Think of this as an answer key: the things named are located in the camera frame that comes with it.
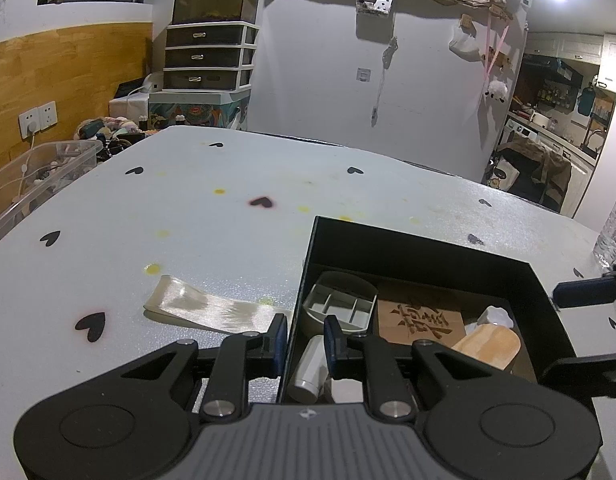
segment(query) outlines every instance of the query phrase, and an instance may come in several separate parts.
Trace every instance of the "metal pivot screw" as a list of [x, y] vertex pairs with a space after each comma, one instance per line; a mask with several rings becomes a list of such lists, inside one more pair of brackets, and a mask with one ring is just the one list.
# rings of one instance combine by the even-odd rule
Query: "metal pivot screw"
[[227, 416], [234, 413], [234, 404], [229, 400], [211, 400], [203, 405], [203, 413], [210, 416]]
[[400, 416], [409, 415], [412, 408], [402, 400], [387, 400], [379, 406], [379, 411], [385, 416], [399, 418]]

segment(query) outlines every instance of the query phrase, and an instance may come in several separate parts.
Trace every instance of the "kitchen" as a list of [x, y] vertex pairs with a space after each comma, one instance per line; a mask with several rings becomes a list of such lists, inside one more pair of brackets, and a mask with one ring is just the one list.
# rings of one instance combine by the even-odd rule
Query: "kitchen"
[[615, 101], [616, 34], [529, 32], [483, 183], [572, 218], [606, 142]]

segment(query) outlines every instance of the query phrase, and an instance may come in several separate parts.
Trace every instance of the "kitchen counter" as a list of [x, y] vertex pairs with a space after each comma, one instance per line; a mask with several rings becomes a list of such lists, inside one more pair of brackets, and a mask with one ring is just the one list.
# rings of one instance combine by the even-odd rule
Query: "kitchen counter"
[[514, 112], [508, 112], [508, 116], [512, 117], [515, 121], [520, 122], [524, 126], [527, 126], [531, 130], [534, 130], [538, 134], [542, 134], [548, 137], [549, 139], [554, 140], [555, 142], [558, 142], [560, 145], [563, 146], [563, 148], [574, 153], [578, 157], [582, 158], [585, 162], [590, 164], [593, 168], [597, 165], [597, 161], [594, 158], [582, 152], [574, 144], [569, 143], [568, 140], [564, 139], [563, 137], [560, 137], [559, 135], [553, 132], [550, 132], [549, 130], [546, 130], [545, 128], [539, 126], [539, 124], [535, 124], [527, 119], [524, 119], [523, 117], [518, 116]]

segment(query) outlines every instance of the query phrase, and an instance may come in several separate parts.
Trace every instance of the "plastic bottle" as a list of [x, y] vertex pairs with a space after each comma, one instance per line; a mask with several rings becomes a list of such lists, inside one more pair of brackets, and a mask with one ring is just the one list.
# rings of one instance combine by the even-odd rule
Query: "plastic bottle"
[[612, 266], [616, 260], [616, 203], [606, 225], [601, 229], [593, 254], [604, 269]]

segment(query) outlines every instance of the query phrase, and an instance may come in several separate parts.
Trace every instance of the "aquarium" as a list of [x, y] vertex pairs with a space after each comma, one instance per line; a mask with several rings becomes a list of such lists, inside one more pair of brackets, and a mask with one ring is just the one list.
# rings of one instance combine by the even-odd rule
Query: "aquarium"
[[173, 25], [205, 22], [248, 22], [257, 18], [259, 0], [175, 0]]

